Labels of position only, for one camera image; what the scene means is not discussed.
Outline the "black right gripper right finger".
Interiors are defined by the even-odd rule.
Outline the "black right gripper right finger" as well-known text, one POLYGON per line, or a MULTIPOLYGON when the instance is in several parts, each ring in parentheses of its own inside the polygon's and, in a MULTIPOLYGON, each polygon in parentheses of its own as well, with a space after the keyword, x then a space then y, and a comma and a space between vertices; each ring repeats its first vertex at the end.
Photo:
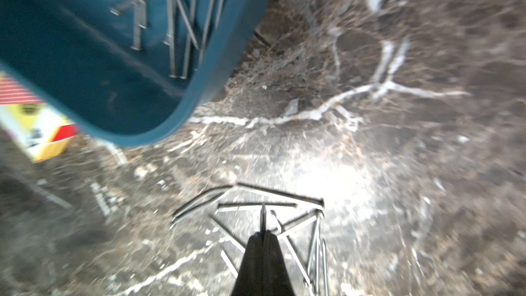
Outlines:
POLYGON ((264 294, 295 295, 278 238, 264 233, 264 294))

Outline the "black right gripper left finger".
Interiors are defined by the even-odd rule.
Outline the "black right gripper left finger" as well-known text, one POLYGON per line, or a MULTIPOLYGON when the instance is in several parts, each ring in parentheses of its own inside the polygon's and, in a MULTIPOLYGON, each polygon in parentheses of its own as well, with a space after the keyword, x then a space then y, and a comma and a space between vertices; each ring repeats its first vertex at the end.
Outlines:
POLYGON ((263 241, 264 234, 256 232, 247 243, 238 278, 232 296, 264 295, 263 287, 263 241))

